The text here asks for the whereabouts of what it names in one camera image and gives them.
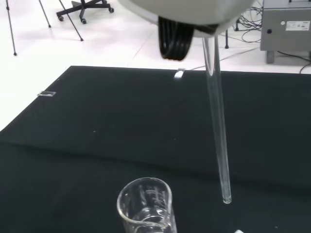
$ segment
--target black tablecloth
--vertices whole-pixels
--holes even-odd
[[[0,232],[123,232],[116,198],[152,176],[179,233],[308,232],[311,77],[223,72],[232,203],[205,73],[70,67],[0,134]]]

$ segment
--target gray equipment cabinet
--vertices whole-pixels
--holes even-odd
[[[311,0],[265,0],[260,49],[266,62],[275,51],[311,51]]]

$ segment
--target metal clip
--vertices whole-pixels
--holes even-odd
[[[184,74],[184,72],[185,72],[185,68],[179,68],[178,70],[177,70],[177,72],[175,73],[175,76],[174,76],[174,78],[175,79],[180,79],[180,78],[182,78],[183,77],[183,74]]]
[[[55,94],[55,91],[41,91],[37,96],[53,97]]]

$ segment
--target white object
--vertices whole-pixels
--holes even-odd
[[[225,31],[249,8],[253,0],[119,0],[144,19],[157,24],[158,16],[176,22],[212,25],[218,24],[215,34]],[[195,37],[212,35],[195,30]]]
[[[287,21],[287,31],[309,31],[310,21]]]

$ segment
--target glass tube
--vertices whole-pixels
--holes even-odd
[[[220,75],[218,38],[203,38],[203,47],[220,184],[222,188],[223,201],[224,203],[229,204],[231,203],[231,189],[227,142],[225,136],[224,101]]]

